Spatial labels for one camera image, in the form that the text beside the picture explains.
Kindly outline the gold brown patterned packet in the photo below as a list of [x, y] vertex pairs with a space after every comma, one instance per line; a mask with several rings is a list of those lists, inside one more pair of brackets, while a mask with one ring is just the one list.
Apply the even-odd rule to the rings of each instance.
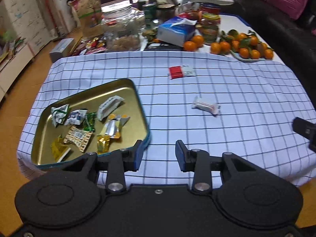
[[68, 133], [63, 139], [64, 144], [74, 144], [80, 152], [84, 153], [90, 138], [92, 137], [92, 132], [81, 130], [75, 126], [71, 126]]

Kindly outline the green foil candy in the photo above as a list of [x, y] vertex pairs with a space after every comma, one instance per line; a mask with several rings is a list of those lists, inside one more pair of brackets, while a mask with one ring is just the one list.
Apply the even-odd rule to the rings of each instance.
[[95, 119], [96, 119], [96, 112], [86, 113], [85, 118], [83, 120], [82, 130], [88, 131], [88, 132], [94, 132]]

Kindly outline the grey white sesame cake packet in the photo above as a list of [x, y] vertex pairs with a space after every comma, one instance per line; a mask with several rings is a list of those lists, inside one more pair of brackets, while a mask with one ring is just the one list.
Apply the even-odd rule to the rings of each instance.
[[123, 101], [124, 99], [122, 97], [115, 95], [103, 102], [99, 106], [96, 114], [98, 120], [102, 121], [104, 118], [108, 117]]

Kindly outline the white hawthorn snack packet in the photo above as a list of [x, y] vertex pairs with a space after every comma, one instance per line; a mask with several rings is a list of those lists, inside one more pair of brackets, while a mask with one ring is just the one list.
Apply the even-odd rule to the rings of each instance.
[[212, 103], [209, 100], [196, 96], [192, 102], [191, 108], [199, 109], [211, 113], [212, 115], [218, 115], [220, 113], [220, 105], [218, 103]]

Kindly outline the yellow green snack packet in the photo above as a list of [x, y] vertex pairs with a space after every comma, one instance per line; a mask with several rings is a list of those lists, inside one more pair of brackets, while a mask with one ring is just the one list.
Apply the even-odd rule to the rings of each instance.
[[56, 163], [60, 163], [71, 151], [71, 148], [64, 144], [64, 138], [61, 135], [53, 140], [50, 147]]

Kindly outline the green white snack packet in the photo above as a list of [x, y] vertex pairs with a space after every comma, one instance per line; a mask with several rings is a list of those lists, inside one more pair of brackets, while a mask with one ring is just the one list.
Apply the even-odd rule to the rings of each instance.
[[69, 104], [65, 104], [58, 108], [51, 108], [51, 120], [54, 127], [57, 127], [58, 125], [62, 125], [64, 123], [66, 115], [68, 114], [68, 110]]

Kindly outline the red white snack packet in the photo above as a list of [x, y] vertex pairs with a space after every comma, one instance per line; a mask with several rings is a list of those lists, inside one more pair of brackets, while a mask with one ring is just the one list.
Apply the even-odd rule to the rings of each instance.
[[193, 67], [188, 65], [171, 66], [168, 68], [170, 79], [195, 76]]

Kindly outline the gold candy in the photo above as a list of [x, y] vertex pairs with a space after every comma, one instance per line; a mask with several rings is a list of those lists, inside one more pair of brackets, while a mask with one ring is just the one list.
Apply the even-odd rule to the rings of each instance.
[[104, 154], [109, 152], [109, 146], [110, 146], [110, 136], [109, 135], [97, 135], [96, 137], [97, 142], [97, 153]]

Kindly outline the silver orange wrapper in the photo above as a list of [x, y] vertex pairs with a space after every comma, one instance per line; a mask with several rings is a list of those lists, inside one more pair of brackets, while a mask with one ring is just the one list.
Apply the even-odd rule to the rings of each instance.
[[123, 126], [129, 121], [130, 116], [110, 114], [101, 134], [110, 136], [111, 139], [120, 139]]

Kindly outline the gold tin tray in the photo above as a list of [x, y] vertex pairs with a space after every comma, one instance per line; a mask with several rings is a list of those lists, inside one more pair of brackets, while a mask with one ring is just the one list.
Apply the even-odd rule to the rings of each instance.
[[51, 108], [58, 108], [68, 104], [69, 112], [77, 109], [97, 112], [102, 103], [115, 95], [122, 97], [124, 101], [113, 114], [127, 115], [130, 119], [123, 126], [122, 137], [119, 140], [111, 141], [109, 150], [114, 151], [132, 147], [137, 140], [142, 140], [142, 145], [146, 148], [150, 143], [150, 128], [137, 88], [130, 79], [119, 79], [81, 91], [80, 93], [59, 100], [44, 109], [39, 118], [31, 152], [31, 160], [35, 167], [46, 171], [49, 168], [76, 159], [83, 154], [76, 145], [69, 144], [68, 146], [71, 151], [62, 162], [55, 162], [50, 146], [58, 136], [62, 135], [65, 137], [70, 126], [58, 125], [54, 127], [51, 120]]

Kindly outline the blue checked tablecloth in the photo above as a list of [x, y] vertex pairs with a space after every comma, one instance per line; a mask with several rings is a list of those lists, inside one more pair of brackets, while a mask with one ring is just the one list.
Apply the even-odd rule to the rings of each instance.
[[[188, 65], [195, 76], [170, 79], [168, 68]], [[190, 183], [176, 164], [175, 142], [230, 151], [300, 186], [315, 177], [315, 153], [292, 129], [296, 117], [315, 122], [315, 108], [289, 67], [274, 61], [242, 63], [213, 54], [143, 51], [75, 56], [55, 62], [31, 108], [17, 148], [20, 172], [41, 174], [31, 161], [40, 114], [51, 103], [107, 82], [128, 78], [138, 91], [151, 143], [128, 183]], [[220, 113], [191, 108], [198, 96]]]

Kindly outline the blue white snack packet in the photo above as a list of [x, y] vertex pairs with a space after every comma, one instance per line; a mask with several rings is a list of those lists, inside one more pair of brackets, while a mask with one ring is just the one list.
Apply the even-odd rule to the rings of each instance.
[[81, 125], [87, 112], [87, 109], [77, 109], [70, 112], [64, 125]]

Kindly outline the mandarin pile with leaves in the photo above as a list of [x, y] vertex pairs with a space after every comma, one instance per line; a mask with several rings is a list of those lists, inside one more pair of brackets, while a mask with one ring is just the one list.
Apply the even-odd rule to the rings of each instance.
[[233, 50], [239, 53], [242, 58], [270, 60], [274, 58], [274, 50], [265, 42], [260, 41], [254, 31], [243, 33], [231, 29], [228, 32], [221, 31], [218, 37], [223, 55], [231, 55], [230, 50]]

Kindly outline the light blue fruit plate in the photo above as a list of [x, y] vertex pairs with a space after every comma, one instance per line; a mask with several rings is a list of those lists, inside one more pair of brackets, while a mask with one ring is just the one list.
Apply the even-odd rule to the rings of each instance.
[[265, 58], [259, 58], [259, 59], [252, 59], [252, 58], [242, 58], [239, 53], [234, 52], [233, 50], [230, 50], [231, 55], [233, 58], [236, 58], [237, 60], [240, 60], [241, 62], [246, 63], [252, 63], [252, 62], [258, 62], [258, 61], [270, 61], [270, 59]]

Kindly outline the loose mandarin by plate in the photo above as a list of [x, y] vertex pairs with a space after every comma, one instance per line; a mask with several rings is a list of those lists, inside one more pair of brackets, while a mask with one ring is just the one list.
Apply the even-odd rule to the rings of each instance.
[[210, 45], [210, 53], [219, 55], [221, 53], [221, 45], [217, 42], [213, 42]]

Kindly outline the loose mandarin left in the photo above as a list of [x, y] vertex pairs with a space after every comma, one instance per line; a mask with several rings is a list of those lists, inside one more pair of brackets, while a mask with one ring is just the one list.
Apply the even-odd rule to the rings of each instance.
[[183, 50], [184, 51], [196, 51], [198, 49], [197, 44], [195, 42], [192, 41], [186, 41], [183, 44]]

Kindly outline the black flat package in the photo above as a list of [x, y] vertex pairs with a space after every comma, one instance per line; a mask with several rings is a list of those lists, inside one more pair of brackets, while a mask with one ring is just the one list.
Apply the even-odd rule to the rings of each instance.
[[183, 48], [169, 43], [148, 43], [144, 51], [182, 51]]

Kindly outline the loose mandarin behind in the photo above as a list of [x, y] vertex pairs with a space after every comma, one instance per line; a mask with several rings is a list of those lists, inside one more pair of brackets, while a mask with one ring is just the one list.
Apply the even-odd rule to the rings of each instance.
[[204, 38], [201, 35], [195, 35], [191, 38], [191, 41], [194, 42], [198, 48], [201, 48], [204, 45]]

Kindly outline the blue tissue pack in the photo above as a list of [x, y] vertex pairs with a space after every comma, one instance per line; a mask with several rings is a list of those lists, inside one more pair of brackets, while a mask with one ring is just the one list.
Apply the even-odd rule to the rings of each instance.
[[182, 47], [195, 34], [196, 20], [173, 17], [158, 26], [157, 39], [169, 44]]

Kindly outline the clear jar with cookies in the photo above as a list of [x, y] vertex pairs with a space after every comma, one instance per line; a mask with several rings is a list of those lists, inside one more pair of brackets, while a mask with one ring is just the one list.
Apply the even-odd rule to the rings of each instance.
[[137, 51], [145, 29], [144, 12], [131, 4], [112, 4], [101, 8], [103, 28], [110, 52]]

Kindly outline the glass jar yellow lid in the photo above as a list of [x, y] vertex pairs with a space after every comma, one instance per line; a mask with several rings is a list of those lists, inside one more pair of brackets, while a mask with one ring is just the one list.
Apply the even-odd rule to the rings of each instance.
[[205, 44], [211, 44], [217, 40], [221, 18], [218, 14], [204, 13], [201, 18], [201, 35]]

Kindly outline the floral gift bag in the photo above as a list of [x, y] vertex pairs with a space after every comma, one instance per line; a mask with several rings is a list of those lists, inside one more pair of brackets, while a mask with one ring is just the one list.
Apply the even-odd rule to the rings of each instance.
[[100, 0], [74, 0], [69, 4], [79, 19], [83, 37], [94, 38], [104, 33]]

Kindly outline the white cabinet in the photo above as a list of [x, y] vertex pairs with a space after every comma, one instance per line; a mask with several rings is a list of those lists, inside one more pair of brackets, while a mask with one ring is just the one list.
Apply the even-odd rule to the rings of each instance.
[[24, 39], [33, 55], [51, 41], [36, 0], [2, 0], [1, 27], [14, 37]]

